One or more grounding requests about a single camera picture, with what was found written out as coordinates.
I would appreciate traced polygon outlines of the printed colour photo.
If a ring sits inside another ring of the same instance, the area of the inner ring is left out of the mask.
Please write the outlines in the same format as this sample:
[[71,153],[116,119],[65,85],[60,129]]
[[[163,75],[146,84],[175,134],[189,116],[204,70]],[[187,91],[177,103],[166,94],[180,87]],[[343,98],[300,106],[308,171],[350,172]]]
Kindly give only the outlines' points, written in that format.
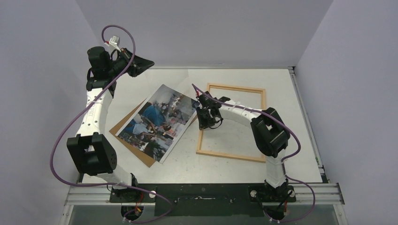
[[147,122],[151,129],[156,132],[158,128],[162,128],[166,131],[171,129],[171,125],[166,121],[166,113],[172,109],[172,104],[170,103],[173,98],[187,96],[183,93],[180,93],[176,90],[173,90],[166,85],[162,85],[159,87],[151,96],[146,98],[148,102],[153,103],[157,102],[157,106],[160,111],[156,112],[154,108],[148,107],[140,110],[138,113],[140,114],[140,119],[144,122]]

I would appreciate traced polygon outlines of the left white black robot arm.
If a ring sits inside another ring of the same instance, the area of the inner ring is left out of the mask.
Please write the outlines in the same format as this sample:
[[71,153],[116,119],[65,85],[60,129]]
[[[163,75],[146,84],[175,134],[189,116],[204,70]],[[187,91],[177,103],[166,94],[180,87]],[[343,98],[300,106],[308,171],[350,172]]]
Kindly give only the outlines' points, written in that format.
[[154,62],[134,56],[126,48],[119,50],[115,60],[102,46],[87,51],[91,67],[87,73],[87,107],[75,137],[67,139],[67,148],[77,170],[96,176],[111,185],[110,202],[127,203],[141,199],[136,177],[117,164],[115,149],[104,135],[109,106],[114,98],[119,74],[136,77],[154,65]]

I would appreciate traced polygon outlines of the clear transparent plastic sheet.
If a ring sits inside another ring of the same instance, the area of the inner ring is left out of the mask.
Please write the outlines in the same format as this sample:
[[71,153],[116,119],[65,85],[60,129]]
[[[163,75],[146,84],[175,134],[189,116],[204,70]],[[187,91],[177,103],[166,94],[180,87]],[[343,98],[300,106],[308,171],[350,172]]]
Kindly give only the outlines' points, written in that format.
[[162,85],[193,98],[192,85],[206,90],[207,83],[202,75],[195,76],[192,69],[149,69],[134,78],[123,75],[118,81],[117,92],[124,103],[136,106]]

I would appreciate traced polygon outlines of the light wooden picture frame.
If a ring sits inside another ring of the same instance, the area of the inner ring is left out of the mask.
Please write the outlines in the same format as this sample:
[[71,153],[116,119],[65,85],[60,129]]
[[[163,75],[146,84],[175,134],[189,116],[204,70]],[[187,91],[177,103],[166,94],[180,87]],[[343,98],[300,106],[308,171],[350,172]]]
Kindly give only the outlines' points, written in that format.
[[[256,93],[256,94],[260,95],[261,109],[265,109],[265,107],[266,107],[266,90],[262,89],[262,88],[250,88],[250,87],[243,87],[243,86],[208,83],[207,90],[210,91],[211,89]],[[244,155],[238,155],[238,154],[232,154],[232,153],[223,153],[223,152],[216,152],[216,151],[210,151],[210,150],[203,150],[202,149],[203,133],[204,133],[203,130],[199,131],[198,142],[197,142],[197,147],[196,147],[197,154],[213,156],[213,157],[221,157],[221,158],[238,159],[238,160],[251,161],[251,162],[259,162],[259,163],[266,162],[265,155],[261,155],[260,157],[251,157],[251,156],[244,156]]]

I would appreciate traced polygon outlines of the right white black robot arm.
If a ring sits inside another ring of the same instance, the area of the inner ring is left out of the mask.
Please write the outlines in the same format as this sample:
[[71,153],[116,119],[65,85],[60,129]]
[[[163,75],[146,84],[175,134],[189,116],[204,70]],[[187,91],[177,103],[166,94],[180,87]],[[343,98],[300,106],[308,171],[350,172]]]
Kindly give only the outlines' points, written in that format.
[[199,128],[215,129],[224,119],[232,120],[251,129],[256,147],[265,156],[265,202],[295,202],[294,188],[289,185],[283,168],[290,133],[274,108],[266,110],[246,107],[228,97],[220,99],[205,92],[196,97]]

